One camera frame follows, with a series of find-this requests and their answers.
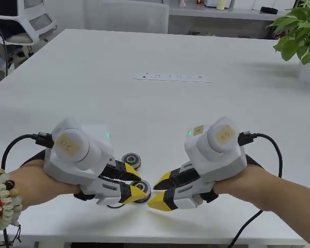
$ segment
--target human arm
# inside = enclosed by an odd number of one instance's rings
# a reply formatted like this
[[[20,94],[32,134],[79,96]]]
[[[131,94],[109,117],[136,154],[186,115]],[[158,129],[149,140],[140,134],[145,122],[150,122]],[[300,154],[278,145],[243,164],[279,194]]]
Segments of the human arm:
[[[9,173],[10,179],[15,182],[15,187],[23,199],[23,210],[48,202],[59,195],[80,191],[77,185],[61,183],[46,175],[43,164],[43,160],[32,160]]]
[[[230,179],[217,182],[217,194],[230,194],[272,211],[310,244],[310,189],[250,165]]]

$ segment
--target hand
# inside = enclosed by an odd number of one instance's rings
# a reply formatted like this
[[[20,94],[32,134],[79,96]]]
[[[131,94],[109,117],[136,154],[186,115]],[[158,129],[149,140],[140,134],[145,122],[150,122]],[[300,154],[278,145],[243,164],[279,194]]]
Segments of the hand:
[[[48,176],[43,171],[43,164],[43,160],[33,160],[9,173],[23,198],[23,210],[29,206],[46,203],[59,195],[80,191],[78,185],[61,183]]]
[[[249,165],[235,177],[216,182],[213,189],[216,194],[229,194],[240,200],[254,204],[257,208],[270,211],[269,196],[273,194],[275,183],[280,178],[266,170]]]

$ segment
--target white chair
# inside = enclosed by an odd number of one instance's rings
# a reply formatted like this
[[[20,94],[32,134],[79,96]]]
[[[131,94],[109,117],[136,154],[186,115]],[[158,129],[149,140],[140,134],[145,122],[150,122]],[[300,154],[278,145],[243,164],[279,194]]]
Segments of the white chair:
[[[43,0],[16,0],[17,16],[0,15],[0,20],[18,22],[25,33],[5,40],[7,45],[34,45],[56,29],[56,23],[46,12]]]
[[[128,0],[86,0],[85,28],[167,34],[169,6]]]

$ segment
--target shelf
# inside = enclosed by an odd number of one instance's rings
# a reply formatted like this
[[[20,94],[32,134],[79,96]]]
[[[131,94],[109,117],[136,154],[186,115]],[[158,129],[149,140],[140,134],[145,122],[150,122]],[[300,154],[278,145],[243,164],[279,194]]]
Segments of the shelf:
[[[213,18],[231,18],[231,19],[248,19],[274,21],[279,17],[286,15],[288,11],[279,11],[278,14],[259,13],[258,10],[234,9],[217,10],[216,8],[188,3],[186,7],[179,7],[176,1],[170,3],[170,15],[187,16],[187,17],[213,17]]]

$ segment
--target metal ring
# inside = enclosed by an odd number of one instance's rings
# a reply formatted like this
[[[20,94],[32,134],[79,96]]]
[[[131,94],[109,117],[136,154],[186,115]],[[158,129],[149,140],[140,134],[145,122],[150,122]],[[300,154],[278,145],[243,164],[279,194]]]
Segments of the metal ring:
[[[141,167],[141,158],[138,154],[135,153],[128,153],[125,154],[122,157],[122,162],[123,163],[128,163],[131,165],[135,170],[139,170]]]
[[[141,180],[141,181],[134,181],[131,183],[131,185],[141,189],[146,194],[145,198],[140,199],[140,200],[136,200],[135,203],[145,204],[146,202],[148,202],[148,200],[151,197],[151,186],[150,186],[150,184],[145,180]]]

